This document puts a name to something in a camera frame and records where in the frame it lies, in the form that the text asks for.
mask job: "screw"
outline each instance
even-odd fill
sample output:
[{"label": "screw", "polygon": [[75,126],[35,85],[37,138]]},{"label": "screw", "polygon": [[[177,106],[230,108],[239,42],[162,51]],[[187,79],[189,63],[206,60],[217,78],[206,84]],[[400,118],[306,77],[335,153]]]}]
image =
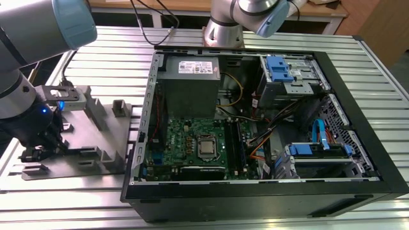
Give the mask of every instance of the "screw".
[{"label": "screw", "polygon": [[29,92],[30,89],[27,88],[27,86],[22,86],[22,92]]}]

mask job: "blue latch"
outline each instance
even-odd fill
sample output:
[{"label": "blue latch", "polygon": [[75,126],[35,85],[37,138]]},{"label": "blue latch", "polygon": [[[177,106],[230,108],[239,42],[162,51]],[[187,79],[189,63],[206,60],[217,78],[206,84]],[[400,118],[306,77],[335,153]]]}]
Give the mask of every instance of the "blue latch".
[{"label": "blue latch", "polygon": [[295,144],[289,146],[289,153],[294,155],[311,155],[311,148],[306,144]]},{"label": "blue latch", "polygon": [[282,57],[267,56],[266,66],[270,72],[270,80],[273,82],[293,82],[294,77],[289,74],[289,66]]},{"label": "blue latch", "polygon": [[350,157],[351,156],[351,147],[350,147],[350,145],[343,145],[343,149],[344,149],[346,155]]}]

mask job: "green motherboard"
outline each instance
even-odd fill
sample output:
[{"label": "green motherboard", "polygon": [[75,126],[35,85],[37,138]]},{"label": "green motherboard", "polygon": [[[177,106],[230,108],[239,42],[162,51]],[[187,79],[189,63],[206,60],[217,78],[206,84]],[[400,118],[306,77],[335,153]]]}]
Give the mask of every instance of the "green motherboard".
[{"label": "green motherboard", "polygon": [[[170,180],[170,170],[183,166],[223,167],[226,172],[231,171],[226,146],[226,138],[231,137],[225,137],[226,122],[231,124],[227,120],[215,119],[169,119],[165,150],[150,154],[153,167],[147,168],[147,173],[153,180]],[[235,135],[235,138],[246,147],[246,140],[251,136],[250,124],[247,121],[234,124],[239,125],[239,136]],[[223,179],[247,179],[246,167],[241,173],[226,173]]]}]

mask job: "blue led light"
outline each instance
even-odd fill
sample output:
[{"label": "blue led light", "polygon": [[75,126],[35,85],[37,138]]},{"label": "blue led light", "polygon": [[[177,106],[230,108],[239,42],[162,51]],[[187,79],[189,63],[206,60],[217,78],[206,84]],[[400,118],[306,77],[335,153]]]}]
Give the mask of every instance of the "blue led light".
[{"label": "blue led light", "polygon": [[63,101],[59,101],[59,102],[58,102],[58,106],[59,106],[59,110],[62,111],[62,110],[63,110],[63,107],[65,107],[65,102],[63,102]]}]

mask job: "power supply label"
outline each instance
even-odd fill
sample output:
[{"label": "power supply label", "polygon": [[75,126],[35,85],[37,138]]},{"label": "power supply label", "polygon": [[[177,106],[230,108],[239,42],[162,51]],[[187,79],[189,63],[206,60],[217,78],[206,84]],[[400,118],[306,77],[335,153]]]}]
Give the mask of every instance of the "power supply label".
[{"label": "power supply label", "polygon": [[211,74],[213,66],[210,61],[181,61],[178,63],[178,73]]}]

